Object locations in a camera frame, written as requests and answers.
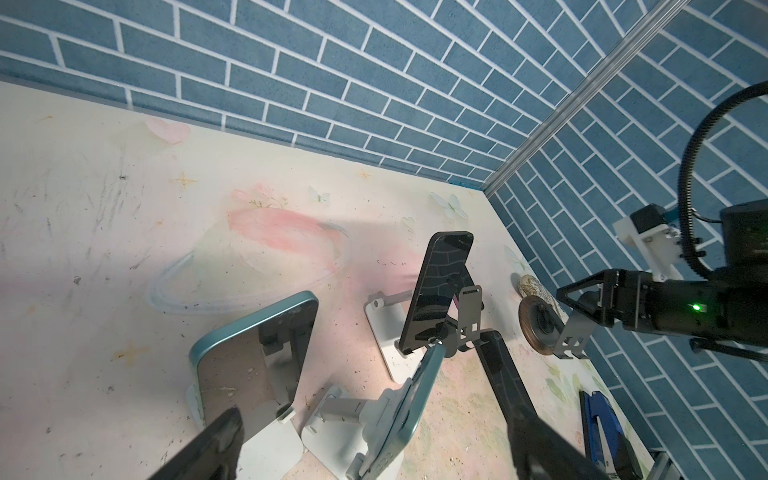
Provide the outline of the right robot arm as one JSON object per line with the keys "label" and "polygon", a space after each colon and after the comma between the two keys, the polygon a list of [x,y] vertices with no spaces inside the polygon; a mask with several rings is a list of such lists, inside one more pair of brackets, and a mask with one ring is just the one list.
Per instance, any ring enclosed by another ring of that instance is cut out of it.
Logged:
{"label": "right robot arm", "polygon": [[726,265],[706,280],[606,269],[559,288],[556,299],[603,327],[688,336],[695,352],[765,363],[757,349],[767,347],[767,202],[728,207],[720,219]]}

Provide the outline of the teal phone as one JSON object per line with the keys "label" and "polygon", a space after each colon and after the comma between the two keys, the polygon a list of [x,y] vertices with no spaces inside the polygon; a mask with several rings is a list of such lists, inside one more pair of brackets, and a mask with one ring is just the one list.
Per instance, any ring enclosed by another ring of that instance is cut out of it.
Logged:
{"label": "teal phone", "polygon": [[356,455],[347,470],[348,479],[381,478],[402,456],[416,433],[444,357],[442,344],[429,346],[400,389],[386,389],[378,400],[364,403],[359,420],[367,452]]}
{"label": "teal phone", "polygon": [[292,407],[319,301],[310,291],[291,295],[200,338],[188,360],[190,410],[204,429],[237,408],[250,439]]}

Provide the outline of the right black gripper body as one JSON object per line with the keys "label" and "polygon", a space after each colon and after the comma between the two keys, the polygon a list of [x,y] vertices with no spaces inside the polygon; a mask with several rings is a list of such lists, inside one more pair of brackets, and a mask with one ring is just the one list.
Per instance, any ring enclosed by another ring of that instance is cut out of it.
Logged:
{"label": "right black gripper body", "polygon": [[556,299],[571,309],[554,345],[560,359],[585,359],[584,352],[597,327],[621,322],[630,331],[652,333],[646,305],[653,278],[647,272],[606,269],[560,287]]}

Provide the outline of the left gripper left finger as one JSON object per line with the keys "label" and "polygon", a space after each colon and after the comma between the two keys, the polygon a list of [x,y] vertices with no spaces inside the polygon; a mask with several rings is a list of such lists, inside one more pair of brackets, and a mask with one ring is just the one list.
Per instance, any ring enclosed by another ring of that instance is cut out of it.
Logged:
{"label": "left gripper left finger", "polygon": [[150,479],[236,479],[244,434],[240,410],[229,408]]}

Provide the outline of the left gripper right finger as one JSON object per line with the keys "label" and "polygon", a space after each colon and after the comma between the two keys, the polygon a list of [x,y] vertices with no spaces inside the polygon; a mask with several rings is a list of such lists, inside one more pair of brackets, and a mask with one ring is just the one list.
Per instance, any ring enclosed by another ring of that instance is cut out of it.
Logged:
{"label": "left gripper right finger", "polygon": [[512,462],[518,479],[605,479],[606,474],[532,413],[508,421]]}

